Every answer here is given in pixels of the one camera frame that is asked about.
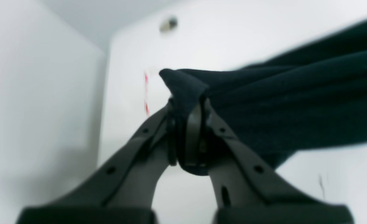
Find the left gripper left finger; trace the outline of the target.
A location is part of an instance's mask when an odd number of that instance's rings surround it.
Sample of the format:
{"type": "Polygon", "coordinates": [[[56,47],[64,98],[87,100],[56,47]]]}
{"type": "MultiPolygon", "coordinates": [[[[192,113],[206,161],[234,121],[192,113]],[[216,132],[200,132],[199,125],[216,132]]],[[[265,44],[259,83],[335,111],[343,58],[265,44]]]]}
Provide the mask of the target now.
{"type": "Polygon", "coordinates": [[[173,104],[148,118],[89,179],[63,197],[25,208],[19,224],[156,224],[157,182],[177,164],[173,104]]]}

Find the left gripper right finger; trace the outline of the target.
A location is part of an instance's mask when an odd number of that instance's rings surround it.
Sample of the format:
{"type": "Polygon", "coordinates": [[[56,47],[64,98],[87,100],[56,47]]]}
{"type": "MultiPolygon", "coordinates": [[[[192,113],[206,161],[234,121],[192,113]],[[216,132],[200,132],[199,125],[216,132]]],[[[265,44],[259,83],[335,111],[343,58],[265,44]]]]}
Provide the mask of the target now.
{"type": "Polygon", "coordinates": [[[346,206],[317,200],[280,177],[199,100],[188,116],[185,170],[211,178],[214,224],[352,224],[346,206]]]}

